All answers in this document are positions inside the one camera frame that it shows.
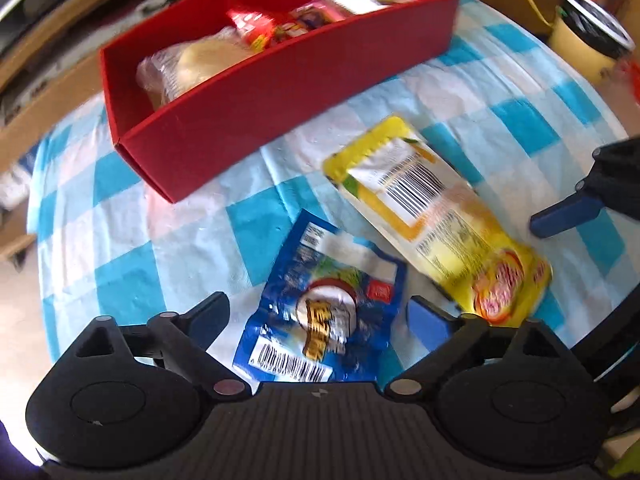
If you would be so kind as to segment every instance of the red label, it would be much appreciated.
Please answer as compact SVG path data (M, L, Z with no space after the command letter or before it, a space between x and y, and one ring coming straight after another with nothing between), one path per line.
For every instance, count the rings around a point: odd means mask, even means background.
M386 304L389 304L391 303L393 291L393 285L379 282L378 280L371 280L367 287L367 298L370 300L384 301Z

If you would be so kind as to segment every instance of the checkered tablecloth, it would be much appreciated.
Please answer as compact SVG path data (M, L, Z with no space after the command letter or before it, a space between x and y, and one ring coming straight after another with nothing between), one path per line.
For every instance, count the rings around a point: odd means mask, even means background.
M39 149L30 205L52 357L98 314L143 323L222 290L231 322L210 352L230 366L301 208L388 248L319 168L391 113L421 131L510 234L549 258L554 279L538 316L566 343L637 284L640 229L631 220L602 212L547 240L527 229L531 214L572 193L593 149L625 131L592 87L538 40L477 0L461 0L445 54L301 124L175 205L113 151L102 95L63 120ZM413 273L409 282L407 295L445 303L425 277ZM425 353L402 315L392 345L398 366Z

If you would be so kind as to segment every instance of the red box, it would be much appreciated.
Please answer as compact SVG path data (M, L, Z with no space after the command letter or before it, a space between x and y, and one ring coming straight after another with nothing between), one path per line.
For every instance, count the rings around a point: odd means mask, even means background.
M274 46L154 111L136 83L158 50L232 23L230 0L183 0L100 53L113 144L158 193L177 202L314 115L443 53L458 0L417 0L354 16ZM289 12L311 0L234 0Z

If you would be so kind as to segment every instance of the floor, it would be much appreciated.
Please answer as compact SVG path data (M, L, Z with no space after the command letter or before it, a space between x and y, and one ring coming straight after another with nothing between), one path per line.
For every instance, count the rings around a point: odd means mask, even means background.
M598 88L630 136L640 135L640 107L624 84L607 82ZM32 462L39 463L33 439L24 423L24 409L34 388L51 366L40 311L38 259L30 249L26 264L17 272L0 261L0 420L12 443ZM619 457L638 438L627 436L611 442L607 449Z

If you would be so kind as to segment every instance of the barcode on yellow package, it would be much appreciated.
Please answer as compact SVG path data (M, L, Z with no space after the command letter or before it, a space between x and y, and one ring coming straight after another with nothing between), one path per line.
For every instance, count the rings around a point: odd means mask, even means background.
M548 263L511 239L471 186L391 116L324 162L340 192L466 312L516 326L537 307Z

